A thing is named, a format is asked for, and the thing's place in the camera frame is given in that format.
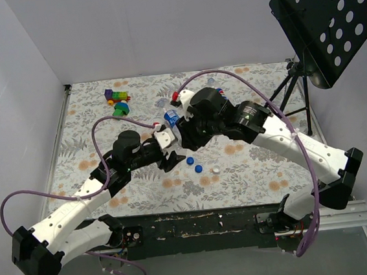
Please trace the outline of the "Pepsi bottle blue label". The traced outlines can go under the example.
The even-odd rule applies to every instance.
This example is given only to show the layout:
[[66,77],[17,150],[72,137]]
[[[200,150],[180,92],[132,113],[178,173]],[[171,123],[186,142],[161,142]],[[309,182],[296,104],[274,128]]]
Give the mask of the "Pepsi bottle blue label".
[[[180,112],[178,112],[180,115],[182,113],[182,109],[180,107],[178,108],[180,109]],[[218,89],[205,87],[198,92],[195,92],[195,95],[190,100],[188,110],[193,114],[193,117],[223,121],[225,125],[222,132],[223,134],[228,128],[228,121],[232,118],[235,108],[229,100],[227,100],[227,97]],[[175,135],[177,135],[179,145],[181,146],[181,134],[179,132],[178,121],[176,123],[176,127],[171,130]]]

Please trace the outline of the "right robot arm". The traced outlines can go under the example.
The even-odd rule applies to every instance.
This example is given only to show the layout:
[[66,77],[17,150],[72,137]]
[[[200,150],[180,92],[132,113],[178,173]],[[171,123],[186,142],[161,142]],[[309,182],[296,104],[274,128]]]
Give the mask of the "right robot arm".
[[275,213],[258,218],[261,232],[293,229],[316,206],[334,210],[347,207],[363,158],[359,149],[331,148],[302,132],[289,130],[266,107],[252,101],[233,105],[210,87],[198,92],[183,90],[172,98],[172,104],[183,110],[177,121],[183,148],[197,151],[212,137],[223,135],[273,151],[316,173],[316,182],[288,193]]

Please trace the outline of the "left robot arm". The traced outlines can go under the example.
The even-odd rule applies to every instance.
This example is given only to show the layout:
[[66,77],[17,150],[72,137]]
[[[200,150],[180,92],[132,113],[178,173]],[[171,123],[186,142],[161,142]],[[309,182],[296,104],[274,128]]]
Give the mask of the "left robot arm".
[[124,227],[117,218],[106,214],[84,228],[80,224],[130,183],[133,170],[156,164],[162,171],[171,171],[185,159],[173,150],[180,140],[174,127],[162,126],[143,142],[136,131],[121,132],[113,149],[104,155],[105,161],[91,172],[71,201],[30,229],[21,226],[14,232],[13,264],[24,275],[58,275],[65,264],[88,250],[121,246]]

